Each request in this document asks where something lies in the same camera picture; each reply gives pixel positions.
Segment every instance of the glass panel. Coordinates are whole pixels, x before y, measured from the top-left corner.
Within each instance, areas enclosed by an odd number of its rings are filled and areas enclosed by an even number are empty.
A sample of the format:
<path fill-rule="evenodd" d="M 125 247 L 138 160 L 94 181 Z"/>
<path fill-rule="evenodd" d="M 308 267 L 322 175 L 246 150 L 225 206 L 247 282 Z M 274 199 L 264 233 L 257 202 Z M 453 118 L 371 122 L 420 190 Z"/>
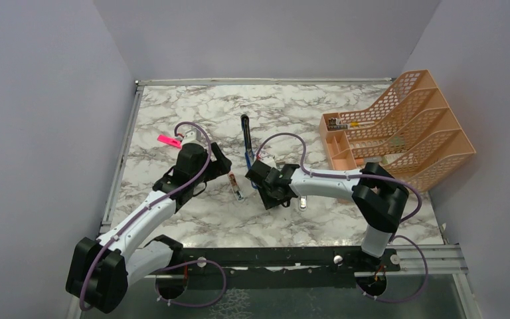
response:
<path fill-rule="evenodd" d="M 417 290 L 422 276 L 390 276 L 384 298 L 404 298 Z M 106 315 L 97 310 L 85 319 L 179 318 L 179 319 L 270 319 L 270 318 L 466 318 L 452 275 L 431 275 L 429 285 L 417 300 L 383 304 L 361 295 L 358 289 L 312 288 L 229 290 L 214 306 L 202 309 L 167 306 L 157 302 L 153 279 L 130 287 L 122 303 Z M 186 291 L 179 301 L 202 303 L 217 296 L 214 290 Z"/>

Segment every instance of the screw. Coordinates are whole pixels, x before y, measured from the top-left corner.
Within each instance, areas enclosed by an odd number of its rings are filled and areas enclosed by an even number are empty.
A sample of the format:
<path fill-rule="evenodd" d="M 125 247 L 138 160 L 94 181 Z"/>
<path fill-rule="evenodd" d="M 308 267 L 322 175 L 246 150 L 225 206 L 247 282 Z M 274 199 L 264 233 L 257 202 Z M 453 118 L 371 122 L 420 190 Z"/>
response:
<path fill-rule="evenodd" d="M 199 260 L 200 260 L 200 261 L 205 261 L 205 260 L 206 260 L 206 258 L 204 258 L 204 257 L 199 257 Z M 198 265 L 199 267 L 201 267 L 201 268 L 206 267 L 206 263 L 197 263 L 197 265 Z"/>
<path fill-rule="evenodd" d="M 340 265 L 343 262 L 343 257 L 336 255 L 333 257 L 333 263 L 336 265 Z"/>
<path fill-rule="evenodd" d="M 400 257 L 398 255 L 393 254 L 392 256 L 390 256 L 390 261 L 394 265 L 399 265 L 401 260 L 400 260 Z"/>

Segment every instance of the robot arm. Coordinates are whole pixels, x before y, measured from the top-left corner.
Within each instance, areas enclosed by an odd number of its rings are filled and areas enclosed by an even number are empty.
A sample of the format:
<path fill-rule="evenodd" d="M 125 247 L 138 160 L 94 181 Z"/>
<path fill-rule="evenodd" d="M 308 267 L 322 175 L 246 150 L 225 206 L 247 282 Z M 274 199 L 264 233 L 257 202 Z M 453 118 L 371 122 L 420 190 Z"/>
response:
<path fill-rule="evenodd" d="M 296 164 L 287 164 L 280 171 L 256 161 L 246 174 L 261 192 L 266 207 L 289 203 L 298 196 L 325 196 L 354 201 L 369 224 L 361 249 L 380 258 L 392 235 L 398 230 L 408 200 L 408 190 L 399 184 L 372 178 L 333 179 L 317 175 L 377 175 L 392 177 L 377 163 L 367 163 L 364 169 L 331 171 L 315 169 L 312 176 Z"/>
<path fill-rule="evenodd" d="M 97 240 L 85 237 L 79 241 L 71 260 L 67 292 L 80 297 L 92 263 L 98 259 L 96 267 L 91 270 L 84 301 L 109 313 L 122 301 L 131 284 L 154 270 L 166 267 L 179 243 L 162 238 L 148 243 L 143 249 L 136 249 L 158 225 L 199 194 L 194 193 L 196 186 L 229 173 L 231 161 L 216 143 L 211 144 L 211 150 L 216 160 L 209 162 L 202 175 L 167 197 L 178 187 L 189 183 L 207 162 L 208 153 L 204 147 L 196 143 L 184 144 L 177 163 L 155 182 L 153 191 L 132 214 Z"/>
<path fill-rule="evenodd" d="M 194 193 L 196 186 L 229 173 L 230 160 L 216 143 L 211 144 L 211 150 L 216 160 L 210 161 L 206 170 L 191 183 L 193 176 L 206 165 L 208 154 L 196 143 L 183 144 L 176 165 L 155 182 L 153 190 L 132 214 L 97 240 L 83 238 L 75 247 L 66 290 L 80 297 L 86 287 L 82 301 L 109 313 L 122 301 L 130 285 L 157 269 L 180 263 L 182 244 L 163 235 L 144 248 L 136 249 L 158 225 L 198 195 Z M 258 160 L 246 177 L 258 186 L 266 208 L 285 205 L 291 198 L 305 195 L 353 200 L 369 224 L 361 245 L 362 252 L 368 256 L 365 260 L 373 257 L 379 263 L 389 238 L 398 229 L 408 199 L 407 189 L 390 181 L 318 177 L 313 175 L 315 173 L 340 174 L 339 171 L 314 170 L 308 175 L 293 164 L 286 164 L 279 171 Z M 372 163 L 361 171 L 344 173 L 391 177 L 378 164 Z M 85 283 L 89 274 L 90 280 Z"/>

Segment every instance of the wire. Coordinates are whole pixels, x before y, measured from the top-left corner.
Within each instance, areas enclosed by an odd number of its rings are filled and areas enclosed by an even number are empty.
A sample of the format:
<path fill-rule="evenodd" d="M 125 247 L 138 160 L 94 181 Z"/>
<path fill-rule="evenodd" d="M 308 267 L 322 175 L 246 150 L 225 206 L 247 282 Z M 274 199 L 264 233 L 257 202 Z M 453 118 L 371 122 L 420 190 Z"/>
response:
<path fill-rule="evenodd" d="M 214 300 L 212 300 L 210 302 L 206 302 L 204 304 L 187 304 L 187 303 L 184 303 L 184 302 L 171 301 L 171 300 L 165 299 L 164 297 L 161 296 L 161 294 L 159 293 L 159 287 L 158 287 L 157 283 L 155 283 L 155 292 L 159 296 L 159 298 L 157 300 L 158 301 L 159 300 L 163 300 L 163 301 L 167 302 L 168 304 L 176 304 L 177 306 L 183 306 L 183 307 L 188 307 L 188 308 L 204 308 L 204 307 L 207 307 L 207 306 L 212 306 L 216 302 L 220 301 L 220 299 L 222 299 L 222 297 L 226 293 L 227 278 L 226 278 L 226 272 L 224 271 L 222 266 L 220 266 L 215 261 L 207 261 L 207 260 L 187 261 L 185 263 L 178 264 L 178 265 L 175 265 L 175 266 L 166 267 L 166 268 L 162 268 L 162 269 L 159 269 L 157 271 L 169 271 L 169 270 L 173 270 L 173 269 L 180 268 L 180 267 L 183 267 L 183 266 L 188 266 L 188 265 L 191 265 L 191 264 L 198 264 L 198 263 L 212 264 L 212 265 L 218 267 L 218 270 L 222 273 L 222 281 L 223 281 L 222 290 L 220 290 L 220 294 Z"/>
<path fill-rule="evenodd" d="M 306 173 L 310 176 L 326 177 L 326 178 L 338 178 L 338 179 L 371 178 L 371 179 L 379 179 L 381 181 L 391 181 L 393 183 L 398 183 L 400 185 L 403 185 L 403 186 L 409 188 L 417 197 L 417 207 L 409 215 L 402 218 L 400 220 L 400 223 L 407 221 L 408 219 L 415 216 L 415 214 L 417 214 L 417 212 L 419 212 L 419 209 L 421 208 L 421 205 L 422 205 L 421 194 L 419 194 L 419 191 L 417 189 L 415 189 L 415 187 L 411 186 L 409 183 L 406 183 L 405 181 L 401 181 L 399 179 L 395 179 L 395 178 L 391 178 L 391 177 L 378 176 L 378 175 L 372 175 L 372 174 L 339 175 L 339 174 L 325 174 L 325 173 L 310 172 L 308 169 L 306 169 L 306 167 L 304 167 L 304 159 L 306 157 L 306 142 L 300 136 L 298 136 L 294 133 L 283 132 L 283 133 L 277 133 L 277 134 L 271 135 L 269 138 L 264 140 L 264 142 L 259 146 L 259 148 L 257 149 L 257 152 L 255 153 L 255 157 L 258 158 L 259 152 L 261 152 L 261 150 L 263 149 L 263 146 L 265 146 L 265 144 L 267 144 L 267 142 L 269 142 L 271 139 L 273 139 L 277 136 L 292 136 L 294 138 L 297 138 L 302 143 L 302 157 L 300 159 L 300 169 L 304 173 Z"/>
<path fill-rule="evenodd" d="M 410 244 L 413 245 L 413 247 L 415 247 L 415 249 L 417 249 L 417 251 L 419 252 L 419 255 L 421 255 L 421 259 L 423 260 L 423 266 L 425 267 L 425 278 L 423 279 L 423 283 L 421 284 L 421 287 L 419 287 L 419 289 L 413 295 L 403 298 L 403 299 L 400 299 L 400 300 L 383 299 L 383 298 L 378 298 L 377 296 L 371 296 L 370 294 L 367 294 L 359 285 L 357 285 L 357 287 L 359 287 L 359 289 L 361 289 L 361 291 L 363 292 L 363 294 L 365 296 L 369 297 L 370 299 L 373 299 L 374 301 L 385 302 L 387 304 L 401 304 L 403 302 L 408 302 L 408 301 L 414 300 L 415 298 L 419 297 L 419 295 L 421 295 L 427 288 L 427 283 L 428 283 L 428 279 L 429 279 L 429 268 L 427 267 L 427 259 L 425 259 L 425 255 L 423 254 L 423 251 L 421 250 L 421 248 L 419 248 L 419 246 L 416 243 L 414 243 L 408 237 L 405 237 L 402 235 L 396 235 L 396 236 L 394 236 L 394 239 L 396 239 L 396 238 L 401 238 L 401 239 L 407 240 L 408 242 L 410 242 Z"/>
<path fill-rule="evenodd" d="M 89 287 L 89 282 L 91 280 L 92 273 L 95 270 L 96 265 L 98 264 L 98 262 L 100 260 L 100 257 L 102 257 L 102 255 L 104 255 L 104 253 L 106 252 L 108 247 L 110 245 L 112 245 L 112 243 L 117 241 L 118 237 L 121 237 L 122 234 L 126 231 L 126 229 L 128 229 L 130 226 L 132 226 L 132 224 L 134 224 L 134 222 L 136 220 L 138 220 L 146 211 L 149 211 L 153 206 L 157 205 L 160 201 L 163 201 L 164 199 L 169 198 L 169 196 L 172 196 L 173 194 L 178 193 L 181 190 L 183 190 L 184 188 L 188 187 L 190 184 L 192 184 L 194 181 L 196 181 L 204 173 L 204 170 L 206 170 L 206 167 L 208 167 L 208 164 L 210 163 L 210 157 L 212 156 L 212 148 L 210 145 L 210 138 L 208 137 L 208 134 L 196 123 L 181 122 L 175 126 L 175 135 L 178 134 L 177 130 L 182 125 L 194 126 L 196 129 L 198 129 L 200 131 L 200 133 L 202 133 L 204 135 L 204 137 L 206 139 L 206 143 L 208 144 L 208 156 L 206 157 L 206 162 L 204 163 L 204 166 L 193 178 L 191 178 L 190 181 L 182 184 L 178 188 L 161 196 L 160 198 L 156 199 L 155 201 L 152 201 L 148 206 L 145 206 L 143 209 L 138 211 L 124 226 L 122 226 L 120 228 L 120 230 L 118 232 L 116 232 L 116 234 L 114 234 L 114 236 L 110 237 L 110 240 L 100 249 L 100 251 L 96 255 L 95 259 L 91 263 L 91 266 L 89 267 L 89 271 L 87 272 L 87 275 L 85 276 L 85 280 L 83 280 L 83 287 L 81 288 L 81 293 L 79 295 L 79 308 L 81 308 L 82 311 L 91 310 L 93 308 L 93 306 L 87 307 L 85 305 L 85 295 L 87 293 L 87 288 Z"/>

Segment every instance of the black bracket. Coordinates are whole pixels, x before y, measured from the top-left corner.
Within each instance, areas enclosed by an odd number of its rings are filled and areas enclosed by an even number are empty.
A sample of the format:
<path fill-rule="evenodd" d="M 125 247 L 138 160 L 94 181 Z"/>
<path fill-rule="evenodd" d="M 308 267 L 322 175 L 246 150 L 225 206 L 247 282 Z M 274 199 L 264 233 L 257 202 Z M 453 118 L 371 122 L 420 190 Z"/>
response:
<path fill-rule="evenodd" d="M 292 182 L 292 174 L 298 168 L 300 165 L 286 164 L 279 171 L 257 160 L 245 177 L 257 185 L 265 209 L 271 209 L 278 205 L 288 207 L 290 199 L 298 197 L 289 186 Z"/>
<path fill-rule="evenodd" d="M 355 288 L 355 272 L 375 272 L 384 265 L 386 272 L 399 271 L 390 260 L 394 249 L 387 249 L 380 259 L 362 252 L 359 246 L 288 247 L 288 248 L 184 248 L 182 261 L 200 257 L 224 267 L 228 288 Z M 335 263 L 339 256 L 343 259 Z M 290 270 L 268 267 L 308 266 Z M 211 265 L 189 266 L 187 289 L 218 290 L 222 287 L 220 271 Z M 165 279 L 157 279 L 163 286 Z"/>
<path fill-rule="evenodd" d="M 367 163 L 361 172 L 393 178 L 378 163 Z M 391 181 L 360 178 L 352 190 L 353 201 L 370 226 L 385 233 L 398 230 L 409 197 L 407 188 Z"/>
<path fill-rule="evenodd" d="M 75 246 L 65 290 L 80 297 L 85 276 L 102 245 L 87 237 Z M 128 273 L 119 250 L 106 250 L 94 269 L 85 294 L 85 302 L 105 314 L 122 301 L 128 290 Z"/>

